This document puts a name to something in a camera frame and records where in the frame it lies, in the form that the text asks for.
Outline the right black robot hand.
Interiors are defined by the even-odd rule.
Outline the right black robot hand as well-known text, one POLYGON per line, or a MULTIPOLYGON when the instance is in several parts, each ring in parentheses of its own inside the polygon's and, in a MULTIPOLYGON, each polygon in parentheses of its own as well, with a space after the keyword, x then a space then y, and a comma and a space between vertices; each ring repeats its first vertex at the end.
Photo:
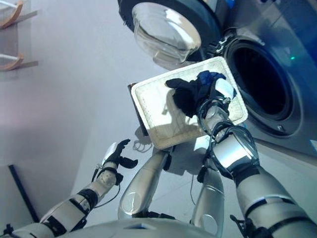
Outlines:
POLYGON ((220 97, 222 99, 233 100, 236 96, 235 88, 226 80, 225 77, 217 78, 212 84, 209 92, 209 98, 220 97))

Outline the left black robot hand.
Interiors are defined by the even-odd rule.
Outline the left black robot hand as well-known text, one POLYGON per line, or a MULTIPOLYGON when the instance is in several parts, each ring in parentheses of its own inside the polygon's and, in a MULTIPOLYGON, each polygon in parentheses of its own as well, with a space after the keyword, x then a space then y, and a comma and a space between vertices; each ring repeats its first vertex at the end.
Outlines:
POLYGON ((107 163, 113 163, 116 164, 116 167, 118 168, 119 165, 121 165, 124 168, 132 169, 138 165, 138 160, 131 160, 126 157, 122 157, 121 153, 125 146, 130 142, 130 139, 125 139, 120 142, 114 142, 110 145, 107 152, 105 153, 105 156, 102 160, 101 166, 102 168, 105 167, 107 163))

